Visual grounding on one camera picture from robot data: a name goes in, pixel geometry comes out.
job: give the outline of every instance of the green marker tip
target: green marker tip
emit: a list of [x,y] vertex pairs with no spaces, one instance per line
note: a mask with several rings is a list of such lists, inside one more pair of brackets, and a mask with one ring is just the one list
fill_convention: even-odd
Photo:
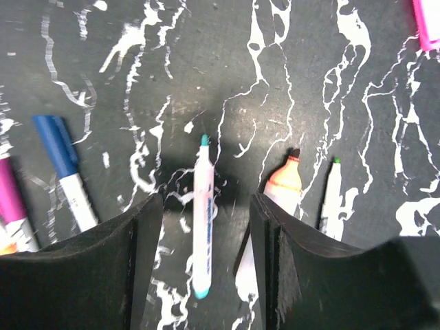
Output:
[[203,134],[201,137],[201,146],[207,146],[209,143],[209,137],[206,134]]

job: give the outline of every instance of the pink marker cap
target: pink marker cap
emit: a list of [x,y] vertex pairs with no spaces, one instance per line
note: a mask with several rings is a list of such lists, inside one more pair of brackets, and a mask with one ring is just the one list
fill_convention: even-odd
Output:
[[8,156],[0,156],[0,215],[6,223],[26,218]]
[[420,46],[423,51],[440,48],[440,1],[413,0],[414,13],[419,28]]

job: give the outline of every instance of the teal marker cap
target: teal marker cap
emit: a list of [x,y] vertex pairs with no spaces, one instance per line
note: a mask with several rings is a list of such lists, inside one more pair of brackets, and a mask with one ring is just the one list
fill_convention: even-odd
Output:
[[203,292],[194,291],[195,298],[197,298],[199,300],[204,299],[208,295],[208,292],[209,292],[209,289],[206,289]]
[[209,137],[206,134],[203,134],[201,137],[201,146],[208,146]]

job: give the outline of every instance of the orange highlighter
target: orange highlighter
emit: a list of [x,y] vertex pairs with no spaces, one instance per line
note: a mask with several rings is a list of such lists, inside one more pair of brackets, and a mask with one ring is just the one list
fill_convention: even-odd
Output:
[[17,252],[17,244],[6,232],[3,224],[0,223],[0,256]]

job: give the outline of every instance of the pen clip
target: pen clip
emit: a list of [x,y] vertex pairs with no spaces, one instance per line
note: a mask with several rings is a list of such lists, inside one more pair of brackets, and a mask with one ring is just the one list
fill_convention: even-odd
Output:
[[74,165],[78,165],[78,155],[76,154],[75,148],[72,146],[72,140],[70,139],[69,132],[66,129],[63,119],[59,115],[53,115],[52,119],[60,132],[61,140],[66,148],[66,151],[69,155],[70,161]]

